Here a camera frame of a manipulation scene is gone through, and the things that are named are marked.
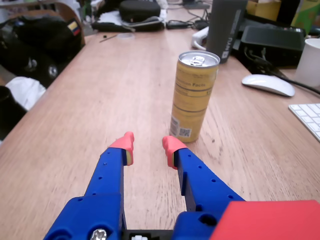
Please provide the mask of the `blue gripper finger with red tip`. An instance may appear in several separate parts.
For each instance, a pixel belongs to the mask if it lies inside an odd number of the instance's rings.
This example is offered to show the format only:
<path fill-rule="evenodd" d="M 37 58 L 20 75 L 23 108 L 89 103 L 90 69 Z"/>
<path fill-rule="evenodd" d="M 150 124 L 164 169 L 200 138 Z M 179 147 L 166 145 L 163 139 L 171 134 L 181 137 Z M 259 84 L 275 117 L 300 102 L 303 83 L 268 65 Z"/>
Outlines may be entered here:
<path fill-rule="evenodd" d="M 242 201 L 184 143 L 165 136 L 162 146 L 169 167 L 177 170 L 186 211 L 175 222 L 173 240 L 208 240 L 231 201 Z"/>
<path fill-rule="evenodd" d="M 126 132 L 100 155 L 83 196 L 70 199 L 46 240 L 120 240 L 127 228 L 124 167 L 133 164 L 134 134 Z"/>

